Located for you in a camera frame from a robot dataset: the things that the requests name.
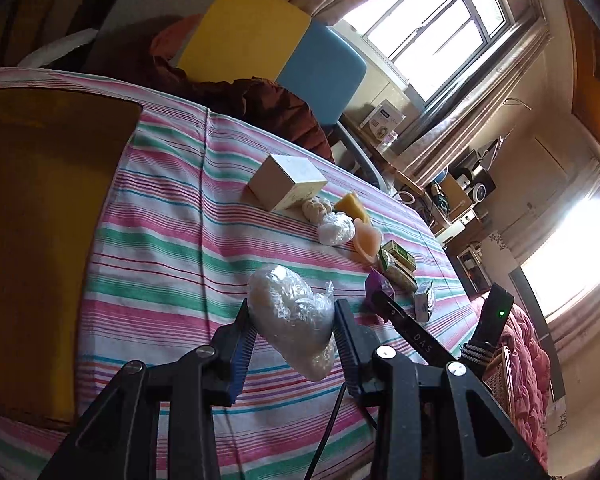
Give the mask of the beige cardboard box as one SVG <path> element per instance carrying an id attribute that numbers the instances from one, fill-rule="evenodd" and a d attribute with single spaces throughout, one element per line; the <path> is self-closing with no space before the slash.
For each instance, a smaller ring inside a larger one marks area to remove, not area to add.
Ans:
<path id="1" fill-rule="evenodd" d="M 327 184 L 312 162 L 301 156 L 269 154 L 248 182 L 267 211 L 295 207 L 314 197 Z"/>

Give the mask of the yellow sponge block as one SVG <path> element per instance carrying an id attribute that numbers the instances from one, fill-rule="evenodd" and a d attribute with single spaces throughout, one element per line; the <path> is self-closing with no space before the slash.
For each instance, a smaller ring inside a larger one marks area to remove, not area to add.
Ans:
<path id="1" fill-rule="evenodd" d="M 370 224 L 370 215 L 355 192 L 343 195 L 334 205 L 334 211 L 344 212 L 352 220 L 358 219 Z"/>

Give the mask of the grey yellow blue chair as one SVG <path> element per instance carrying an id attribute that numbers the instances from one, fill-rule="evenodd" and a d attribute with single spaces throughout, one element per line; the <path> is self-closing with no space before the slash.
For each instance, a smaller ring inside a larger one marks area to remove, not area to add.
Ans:
<path id="1" fill-rule="evenodd" d="M 170 62 L 195 82 L 258 77 L 280 84 L 309 105 L 330 147 L 367 66 L 328 26 L 285 0 L 83 0 L 53 61 L 85 72 L 95 40 L 121 27 L 199 14 Z"/>

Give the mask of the purple packet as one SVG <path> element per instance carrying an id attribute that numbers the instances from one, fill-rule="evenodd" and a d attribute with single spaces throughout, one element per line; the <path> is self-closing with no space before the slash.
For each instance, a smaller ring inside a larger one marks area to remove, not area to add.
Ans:
<path id="1" fill-rule="evenodd" d="M 375 292 L 384 292 L 389 298 L 396 298 L 396 292 L 391 283 L 376 269 L 370 269 L 370 273 L 365 280 L 364 304 L 367 310 L 370 310 L 370 312 L 373 312 L 374 315 L 380 318 L 379 324 L 385 324 L 387 319 L 380 315 L 379 310 L 373 302 L 373 294 Z"/>

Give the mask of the pink makeup sponge bottle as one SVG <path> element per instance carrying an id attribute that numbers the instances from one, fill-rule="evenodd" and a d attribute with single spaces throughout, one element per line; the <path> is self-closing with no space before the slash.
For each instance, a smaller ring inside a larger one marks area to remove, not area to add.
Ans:
<path id="1" fill-rule="evenodd" d="M 356 252 L 370 266 L 376 266 L 378 252 L 382 244 L 382 233 L 359 218 L 353 220 L 355 234 L 352 244 Z"/>

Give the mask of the white product box on desk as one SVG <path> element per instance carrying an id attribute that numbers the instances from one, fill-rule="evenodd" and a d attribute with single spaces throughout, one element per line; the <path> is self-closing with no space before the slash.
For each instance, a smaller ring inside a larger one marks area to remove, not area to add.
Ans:
<path id="1" fill-rule="evenodd" d="M 388 100 L 382 100 L 363 121 L 360 128 L 370 133 L 376 140 L 382 141 L 396 130 L 404 115 Z"/>

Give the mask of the wooden desk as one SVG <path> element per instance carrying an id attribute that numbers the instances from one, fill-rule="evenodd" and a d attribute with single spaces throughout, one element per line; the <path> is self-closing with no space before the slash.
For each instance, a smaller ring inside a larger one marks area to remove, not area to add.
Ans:
<path id="1" fill-rule="evenodd" d="M 474 298 L 476 286 L 470 284 L 467 271 L 456 255 L 457 252 L 461 254 L 463 249 L 450 249 L 452 241 L 458 240 L 461 232 L 468 234 L 466 228 L 477 219 L 471 197 L 447 174 L 443 179 L 424 186 L 416 184 L 404 171 L 393 166 L 396 159 L 393 154 L 389 150 L 379 151 L 374 138 L 346 114 L 341 115 L 335 133 L 355 157 L 370 183 L 420 213 L 451 258 L 466 292 Z"/>

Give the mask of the dark red jacket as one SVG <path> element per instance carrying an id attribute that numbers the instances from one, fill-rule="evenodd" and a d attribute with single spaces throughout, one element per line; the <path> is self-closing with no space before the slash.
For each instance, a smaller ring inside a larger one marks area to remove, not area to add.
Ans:
<path id="1" fill-rule="evenodd" d="M 95 40 L 85 70 L 198 103 L 332 162 L 332 148 L 309 105 L 280 84 L 258 77 L 195 82 L 170 64 L 200 21 L 199 14 L 166 15 L 107 32 Z"/>

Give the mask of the small white blue carton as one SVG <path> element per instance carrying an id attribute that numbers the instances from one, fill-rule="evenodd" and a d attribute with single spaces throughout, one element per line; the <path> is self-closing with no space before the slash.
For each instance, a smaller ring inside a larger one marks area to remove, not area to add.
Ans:
<path id="1" fill-rule="evenodd" d="M 436 291 L 434 282 L 429 281 L 418 286 L 413 295 L 414 315 L 419 323 L 427 323 L 434 312 L 436 305 Z"/>

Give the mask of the pink quilt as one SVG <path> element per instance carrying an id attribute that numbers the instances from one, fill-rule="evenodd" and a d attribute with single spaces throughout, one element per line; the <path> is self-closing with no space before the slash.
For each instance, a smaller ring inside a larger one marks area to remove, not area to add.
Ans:
<path id="1" fill-rule="evenodd" d="M 548 463 L 546 409 L 550 404 L 550 358 L 526 311 L 513 304 L 496 348 L 506 347 L 512 368 L 513 414 L 521 437 L 544 469 Z"/>

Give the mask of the striped bed sheet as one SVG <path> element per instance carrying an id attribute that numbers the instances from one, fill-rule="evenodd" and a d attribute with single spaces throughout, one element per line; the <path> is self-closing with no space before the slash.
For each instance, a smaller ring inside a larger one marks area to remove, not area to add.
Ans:
<path id="1" fill-rule="evenodd" d="M 230 322 L 251 274 L 280 264 L 315 289 L 334 285 L 354 312 L 367 272 L 351 246 L 327 247 L 298 212 L 268 212 L 248 191 L 268 155 L 300 148 L 198 104 L 108 78 L 0 68 L 0 89 L 84 90 L 139 102 L 95 233 L 78 350 L 79 404 L 122 364 L 161 364 Z M 214 412 L 227 479 L 335 479 L 370 460 L 373 437 L 339 368 L 309 382 L 269 344 L 253 349 L 245 388 Z"/>

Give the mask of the beige curtain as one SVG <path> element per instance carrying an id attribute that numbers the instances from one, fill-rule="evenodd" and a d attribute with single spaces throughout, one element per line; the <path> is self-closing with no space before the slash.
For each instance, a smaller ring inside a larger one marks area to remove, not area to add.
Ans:
<path id="1" fill-rule="evenodd" d="M 396 128 L 398 140 L 392 150 L 399 168 L 414 180 L 420 180 L 425 171 L 440 165 L 451 146 L 468 143 L 472 137 L 468 122 L 485 113 L 505 79 L 514 76 L 516 64 L 527 54 L 521 41 L 540 14 L 538 0 L 502 0 L 509 25 L 449 87 L 420 110 L 385 70 L 336 29 L 346 14 L 368 0 L 285 1 L 328 26 L 361 55 L 367 73 L 348 106 L 348 114 L 363 118 L 382 100 L 400 110 L 404 119 Z"/>

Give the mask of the clear plastic bag bundle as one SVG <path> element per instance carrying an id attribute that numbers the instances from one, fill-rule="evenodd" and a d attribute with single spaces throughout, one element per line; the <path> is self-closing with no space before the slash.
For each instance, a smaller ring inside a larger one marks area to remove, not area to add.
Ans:
<path id="1" fill-rule="evenodd" d="M 331 282 L 316 292 L 286 266 L 264 266 L 249 278 L 247 304 L 259 335 L 296 372 L 311 382 L 330 373 L 336 356 Z"/>

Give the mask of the gold and maroon box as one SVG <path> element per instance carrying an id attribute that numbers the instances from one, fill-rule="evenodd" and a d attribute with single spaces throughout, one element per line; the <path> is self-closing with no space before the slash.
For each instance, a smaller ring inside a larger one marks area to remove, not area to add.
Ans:
<path id="1" fill-rule="evenodd" d="M 0 415 L 50 429 L 76 418 L 85 269 L 140 114 L 84 91 L 0 89 Z"/>

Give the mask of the green essential oil box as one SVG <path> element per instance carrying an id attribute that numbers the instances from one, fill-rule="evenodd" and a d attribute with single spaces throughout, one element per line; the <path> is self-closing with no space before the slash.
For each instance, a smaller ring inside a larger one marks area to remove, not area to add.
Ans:
<path id="1" fill-rule="evenodd" d="M 414 272 L 417 269 L 415 257 L 402 247 L 395 240 L 388 240 L 382 245 L 382 249 L 392 255 L 392 258 L 396 262 L 400 262 L 402 266 L 405 266 L 410 272 Z"/>

